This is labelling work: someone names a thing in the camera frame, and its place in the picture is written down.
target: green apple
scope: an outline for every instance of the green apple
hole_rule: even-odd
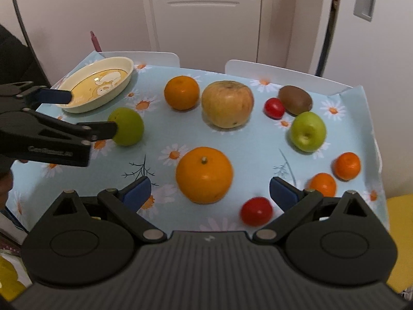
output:
[[[313,112],[298,115],[290,128],[290,139],[304,152],[314,152],[324,143],[327,130],[324,121]]]
[[[112,139],[117,145],[134,145],[142,139],[145,127],[142,118],[134,110],[119,107],[109,115],[107,120],[115,121],[118,125],[116,135]]]

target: blue gripper pad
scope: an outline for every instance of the blue gripper pad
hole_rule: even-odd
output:
[[[281,210],[286,212],[297,204],[304,194],[281,178],[273,177],[270,181],[270,196]]]
[[[152,184],[149,178],[140,178],[122,190],[120,199],[130,210],[137,212],[151,196]]]
[[[70,91],[45,88],[36,93],[36,101],[42,104],[68,104],[71,100]]]

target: apple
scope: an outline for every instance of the apple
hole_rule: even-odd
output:
[[[205,116],[220,128],[245,124],[254,106],[250,88],[232,80],[216,81],[202,92],[201,106]]]
[[[275,120],[280,120],[285,113],[284,105],[278,98],[270,98],[264,104],[264,113]]]
[[[112,138],[117,145],[130,146],[142,139],[145,127],[139,113],[134,110],[119,107],[109,115],[107,120],[114,121],[118,125],[118,130]]]
[[[290,139],[294,145],[304,152],[314,152],[325,141],[327,130],[324,121],[313,112],[298,115],[290,128]]]

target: orange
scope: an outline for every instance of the orange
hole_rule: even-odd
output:
[[[337,184],[333,176],[326,174],[325,172],[321,172],[320,174],[316,174],[313,179],[311,179],[308,188],[321,192],[324,197],[334,197]]]
[[[200,87],[194,78],[180,75],[168,81],[164,95],[166,102],[175,110],[189,110],[200,98]]]
[[[176,167],[176,182],[192,202],[211,204],[222,199],[233,179],[233,168],[219,150],[198,147],[185,154]]]
[[[356,178],[360,170],[360,159],[353,152],[341,154],[333,164],[334,174],[344,181]]]

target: white chair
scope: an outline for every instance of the white chair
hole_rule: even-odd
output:
[[[267,80],[278,85],[294,85],[308,92],[324,95],[350,89],[339,82],[316,77],[302,72],[278,68],[276,66],[252,63],[249,61],[230,60],[225,64],[225,74],[236,75],[255,80]]]
[[[109,57],[127,57],[133,60],[135,64],[168,66],[179,68],[179,57],[170,52],[155,51],[104,51],[100,52],[104,58]]]

